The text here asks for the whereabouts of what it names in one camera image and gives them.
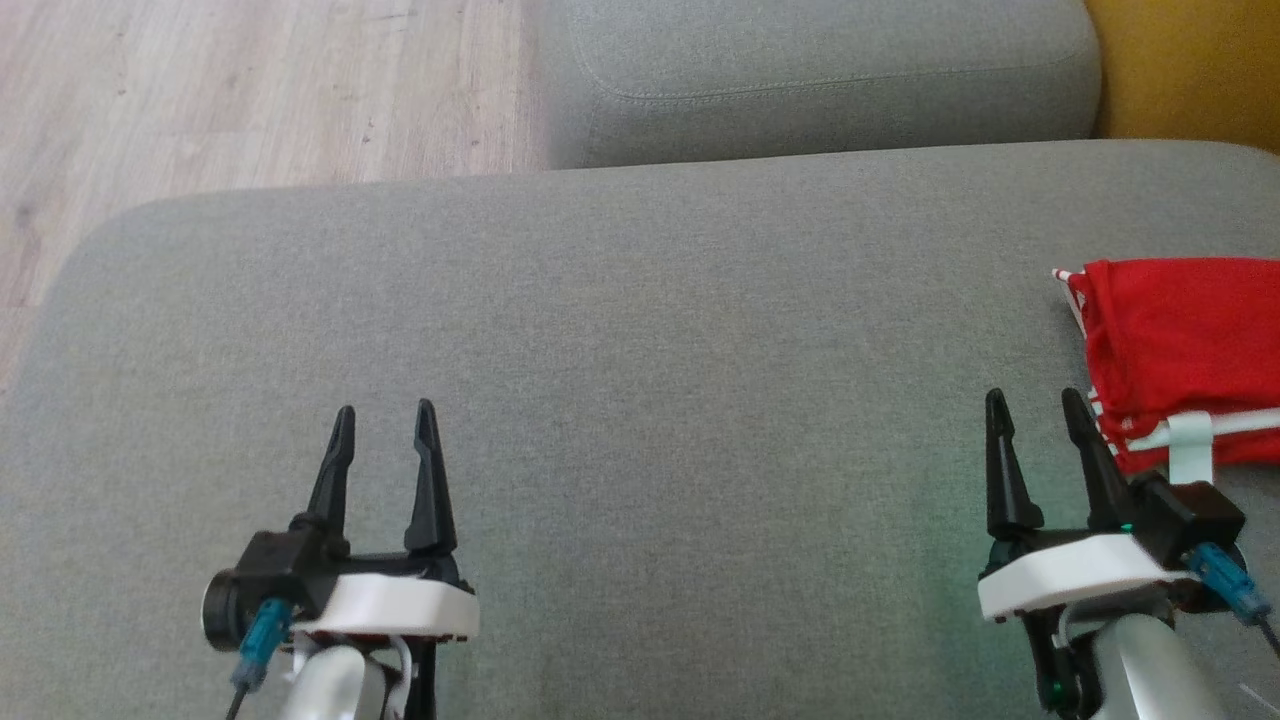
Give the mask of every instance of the white plastic clip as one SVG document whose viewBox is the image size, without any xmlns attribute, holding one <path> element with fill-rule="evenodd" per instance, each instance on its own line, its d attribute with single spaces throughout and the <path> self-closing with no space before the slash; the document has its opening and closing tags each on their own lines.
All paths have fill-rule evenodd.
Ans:
<svg viewBox="0 0 1280 720">
<path fill-rule="evenodd" d="M 1213 482 L 1213 419 L 1202 410 L 1170 415 L 1169 482 Z"/>
</svg>

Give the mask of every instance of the white strap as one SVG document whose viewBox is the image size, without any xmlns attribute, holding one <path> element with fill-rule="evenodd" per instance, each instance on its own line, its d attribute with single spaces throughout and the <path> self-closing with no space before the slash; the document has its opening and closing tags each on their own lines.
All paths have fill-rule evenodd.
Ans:
<svg viewBox="0 0 1280 720">
<path fill-rule="evenodd" d="M 1068 284 L 1068 281 L 1075 274 L 1080 273 L 1069 273 L 1066 270 L 1053 269 L 1053 277 L 1062 283 L 1062 295 L 1066 296 L 1066 305 L 1071 309 L 1071 315 L 1075 316 L 1075 324 L 1079 325 L 1080 334 L 1084 334 L 1084 316 L 1080 314 L 1084 309 L 1084 293 L 1076 293 L 1071 290 L 1071 286 Z"/>
<path fill-rule="evenodd" d="M 1213 482 L 1213 419 L 1192 410 L 1169 416 L 1169 482 Z"/>
</svg>

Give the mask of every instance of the cushion seam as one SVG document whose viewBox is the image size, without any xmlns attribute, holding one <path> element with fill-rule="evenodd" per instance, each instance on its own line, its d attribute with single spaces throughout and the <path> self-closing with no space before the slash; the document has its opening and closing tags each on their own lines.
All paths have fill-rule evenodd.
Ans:
<svg viewBox="0 0 1280 720">
<path fill-rule="evenodd" d="M 1080 51 L 1073 53 L 1071 55 L 1068 55 L 1068 56 L 1064 56 L 1064 58 L 1059 58 L 1057 60 L 1053 60 L 1051 63 L 1043 63 L 1043 64 L 1036 64 L 1036 65 L 1018 65 L 1018 67 L 1007 67 L 1007 68 L 984 68 L 984 69 L 948 70 L 948 72 L 933 72 L 933 73 L 906 73 L 906 74 L 899 74 L 899 76 L 874 76 L 874 77 L 846 79 L 846 81 L 837 81 L 837 82 L 814 82 L 814 83 L 797 85 L 797 86 L 792 86 L 792 87 L 780 86 L 777 88 L 771 88 L 771 90 L 723 92 L 723 94 L 718 94 L 718 95 L 690 95 L 690 96 L 673 96 L 673 97 L 658 97 L 658 96 L 653 96 L 653 97 L 635 97 L 635 96 L 628 96 L 628 95 L 612 94 L 612 92 L 609 92 L 608 88 L 604 88 L 604 87 L 600 87 L 600 90 L 603 90 L 604 92 L 609 94 L 611 99 L 614 100 L 614 101 L 627 102 L 627 104 L 632 104 L 632 105 L 668 105 L 668 106 L 705 105 L 705 104 L 713 104 L 713 102 L 724 102 L 724 101 L 733 100 L 733 99 L 737 99 L 737 97 L 753 97 L 753 99 L 778 97 L 778 96 L 783 96 L 783 95 L 797 95 L 797 94 L 803 94 L 803 92 L 820 92 L 820 91 L 824 91 L 824 90 L 844 90 L 844 88 L 854 87 L 854 86 L 859 86 L 859 85 L 881 85 L 881 83 L 895 82 L 895 81 L 909 81 L 910 82 L 910 81 L 933 79 L 933 78 L 947 77 L 947 76 L 957 76 L 957 74 L 1000 74 L 1000 73 L 1014 72 L 1014 70 L 1041 70 L 1041 69 L 1051 68 L 1053 65 L 1066 64 L 1066 63 L 1069 63 L 1069 61 L 1071 61 L 1071 60 L 1074 60 L 1074 59 L 1076 59 L 1076 58 L 1079 58 L 1082 55 L 1085 55 L 1087 53 L 1088 53 L 1088 50 L 1080 50 Z"/>
<path fill-rule="evenodd" d="M 591 160 L 595 158 L 595 136 L 596 136 L 596 122 L 595 118 L 599 115 L 600 96 L 591 94 L 591 110 L 588 113 L 586 120 L 586 152 L 582 158 L 582 165 L 590 168 Z"/>
</svg>

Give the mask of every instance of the gray couch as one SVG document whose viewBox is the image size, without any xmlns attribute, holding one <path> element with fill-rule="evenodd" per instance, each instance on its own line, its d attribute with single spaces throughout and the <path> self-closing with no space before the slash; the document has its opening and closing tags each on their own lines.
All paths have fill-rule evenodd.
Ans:
<svg viewBox="0 0 1280 720">
<path fill-rule="evenodd" d="M 220 716 L 204 584 L 306 501 L 346 402 L 348 536 L 398 547 L 420 396 L 483 603 L 442 717 L 1037 716 L 1020 629 L 978 611 L 983 393 L 1079 523 L 1048 269 L 1275 256 L 1277 197 L 1260 151 L 1085 141 L 137 209 L 67 265 L 0 419 L 0 716 Z M 1275 471 L 1221 484 L 1280 597 Z M 1261 638 L 1181 632 L 1266 717 Z"/>
</svg>

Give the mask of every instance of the blue cable connector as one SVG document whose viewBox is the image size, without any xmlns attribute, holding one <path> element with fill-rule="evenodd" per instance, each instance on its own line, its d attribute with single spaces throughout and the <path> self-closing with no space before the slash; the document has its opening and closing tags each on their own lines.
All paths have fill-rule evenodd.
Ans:
<svg viewBox="0 0 1280 720">
<path fill-rule="evenodd" d="M 1249 574 L 1221 547 L 1211 542 L 1196 546 L 1187 556 L 1187 568 L 1226 601 L 1240 623 L 1257 625 L 1271 612 L 1271 603 L 1258 592 Z"/>
<path fill-rule="evenodd" d="M 236 717 L 239 703 L 248 693 L 257 692 L 266 680 L 266 666 L 275 655 L 275 648 L 280 647 L 285 635 L 289 634 L 289 625 L 293 623 L 293 606 L 280 598 L 270 598 L 262 602 L 253 616 L 253 624 L 241 642 L 241 660 L 232 671 L 232 685 L 236 687 L 236 700 L 232 702 L 228 719 Z"/>
</svg>

